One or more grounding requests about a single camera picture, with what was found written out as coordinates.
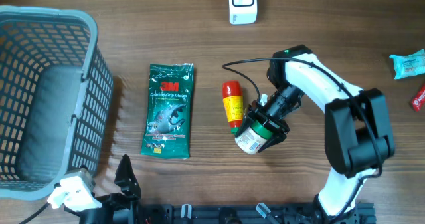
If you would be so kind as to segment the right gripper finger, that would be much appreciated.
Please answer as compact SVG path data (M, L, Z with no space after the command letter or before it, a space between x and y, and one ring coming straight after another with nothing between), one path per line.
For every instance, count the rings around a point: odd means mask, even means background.
M286 134L285 133L275 133L272 135L272 137L270 139L268 139L258 150L258 153L264 151L265 149L274 146L276 144L279 144L281 142L283 142L286 139Z
M241 126L239 127L238 131L235 133L234 136L237 138L240 135L242 135L247 128L253 125L254 122L255 122L255 114L253 112L246 112L242 119Z

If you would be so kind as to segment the white jar green lid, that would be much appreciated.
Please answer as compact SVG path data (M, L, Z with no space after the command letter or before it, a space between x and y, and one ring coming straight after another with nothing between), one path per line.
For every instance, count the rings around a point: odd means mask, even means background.
M259 149L272 137L273 133L255 121L235 138L238 147L247 154L258 153Z

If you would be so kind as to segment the red chili sauce bottle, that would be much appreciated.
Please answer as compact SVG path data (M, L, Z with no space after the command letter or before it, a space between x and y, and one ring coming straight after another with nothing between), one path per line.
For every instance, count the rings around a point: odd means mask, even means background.
M230 132L236 134L244 115L242 89L238 81L230 80L222 84L222 101Z

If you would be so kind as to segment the green 3M gloves package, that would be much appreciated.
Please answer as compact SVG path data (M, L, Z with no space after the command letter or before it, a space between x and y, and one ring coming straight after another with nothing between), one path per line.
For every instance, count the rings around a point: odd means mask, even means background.
M189 157L193 87L192 64L152 64L149 67L142 155L165 159Z

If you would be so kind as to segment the white barcode scanner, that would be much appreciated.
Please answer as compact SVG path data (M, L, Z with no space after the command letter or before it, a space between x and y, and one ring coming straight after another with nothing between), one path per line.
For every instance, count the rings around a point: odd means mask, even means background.
M232 25L247 25L256 22L258 0L228 0L229 22Z

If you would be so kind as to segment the red candy stick pack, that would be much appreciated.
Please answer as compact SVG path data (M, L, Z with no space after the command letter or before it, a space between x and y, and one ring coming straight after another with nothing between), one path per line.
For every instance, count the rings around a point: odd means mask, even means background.
M418 91L416 96L411 100L412 108L415 112L419 112L424 105L425 85Z

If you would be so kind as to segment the teal wet wipes pack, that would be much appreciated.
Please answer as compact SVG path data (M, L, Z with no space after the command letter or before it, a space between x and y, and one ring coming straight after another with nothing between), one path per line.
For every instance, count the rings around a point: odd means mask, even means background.
M425 73L424 70L424 49L408 56L390 55L393 60L395 80L418 76Z

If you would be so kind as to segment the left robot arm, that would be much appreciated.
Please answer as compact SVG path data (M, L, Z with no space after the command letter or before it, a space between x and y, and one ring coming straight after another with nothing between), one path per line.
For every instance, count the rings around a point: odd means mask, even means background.
M79 214L80 223L140 223L141 188L127 154L124 154L120 160L114 184L120 188L120 192L96 197L95 200L99 201L102 206L81 211Z

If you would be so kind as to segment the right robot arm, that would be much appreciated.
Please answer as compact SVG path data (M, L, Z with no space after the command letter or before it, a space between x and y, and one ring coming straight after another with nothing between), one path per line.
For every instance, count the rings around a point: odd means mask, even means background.
M242 118L235 142L247 154L258 154L286 139L284 118L308 96L325 115L325 154L331 170L308 214L297 220L337 223L366 219L355 202L368 179L382 175L395 143L384 94L349 84L326 68L305 45L267 58L267 78L276 92L265 104L255 100Z

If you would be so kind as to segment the grey plastic shopping basket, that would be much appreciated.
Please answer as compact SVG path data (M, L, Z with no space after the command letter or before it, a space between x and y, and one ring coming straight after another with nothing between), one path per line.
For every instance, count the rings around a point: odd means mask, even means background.
M98 169L113 76L98 26L78 10L1 7L1 197L50 195Z

